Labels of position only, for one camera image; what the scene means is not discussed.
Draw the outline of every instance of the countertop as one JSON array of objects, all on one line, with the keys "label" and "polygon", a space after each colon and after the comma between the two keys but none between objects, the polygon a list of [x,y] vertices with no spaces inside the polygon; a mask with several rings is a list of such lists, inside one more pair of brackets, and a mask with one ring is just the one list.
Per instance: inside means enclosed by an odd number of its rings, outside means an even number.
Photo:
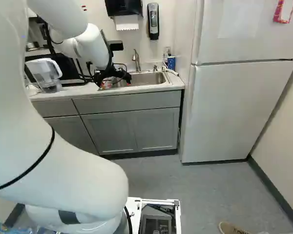
[{"label": "countertop", "polygon": [[185,88],[185,84],[182,80],[172,73],[167,72],[167,76],[170,84],[157,84],[146,86],[132,86],[110,90],[98,91],[97,86],[94,83],[88,83],[83,86],[65,87],[63,91],[44,94],[38,93],[30,96],[31,101],[46,101],[46,100],[61,100],[70,98],[91,98],[101,96],[123,95],[123,94],[137,94],[137,93],[149,93],[171,90],[182,90]]}]

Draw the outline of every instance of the stainless steel sink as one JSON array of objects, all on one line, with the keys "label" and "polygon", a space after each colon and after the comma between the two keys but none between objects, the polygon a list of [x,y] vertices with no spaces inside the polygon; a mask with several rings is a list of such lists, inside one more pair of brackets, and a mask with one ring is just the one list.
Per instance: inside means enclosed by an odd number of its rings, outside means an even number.
[{"label": "stainless steel sink", "polygon": [[117,77],[112,77],[107,85],[109,88],[100,88],[99,90],[128,88],[142,85],[161,85],[171,84],[166,73],[163,72],[132,72],[130,73],[132,80],[131,84],[127,84],[125,80]]}]

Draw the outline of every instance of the sneaker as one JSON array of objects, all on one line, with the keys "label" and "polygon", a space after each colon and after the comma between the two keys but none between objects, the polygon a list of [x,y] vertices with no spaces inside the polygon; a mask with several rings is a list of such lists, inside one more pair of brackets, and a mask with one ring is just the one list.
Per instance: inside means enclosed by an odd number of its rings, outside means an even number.
[{"label": "sneaker", "polygon": [[252,234],[227,222],[220,222],[218,227],[222,234]]}]

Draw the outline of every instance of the gray floor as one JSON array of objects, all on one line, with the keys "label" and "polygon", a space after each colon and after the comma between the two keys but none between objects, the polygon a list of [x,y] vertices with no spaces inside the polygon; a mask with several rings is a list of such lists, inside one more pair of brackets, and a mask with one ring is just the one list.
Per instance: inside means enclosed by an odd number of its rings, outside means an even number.
[{"label": "gray floor", "polygon": [[183,234],[219,234],[222,220],[258,233],[293,232],[293,225],[246,162],[183,166],[179,157],[115,160],[129,195],[181,200]]}]

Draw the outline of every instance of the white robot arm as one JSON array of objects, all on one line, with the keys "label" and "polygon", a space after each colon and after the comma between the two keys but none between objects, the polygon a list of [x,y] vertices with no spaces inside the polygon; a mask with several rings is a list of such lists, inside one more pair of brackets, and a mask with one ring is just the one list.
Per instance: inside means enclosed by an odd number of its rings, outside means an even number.
[{"label": "white robot arm", "polygon": [[[73,38],[73,50],[102,68],[108,64],[99,30],[75,0],[28,4],[51,25],[53,39],[69,46]],[[0,0],[0,197],[27,204],[47,228],[111,234],[127,200],[127,177],[118,165],[67,143],[33,108],[23,85],[26,9],[25,0]]]}]

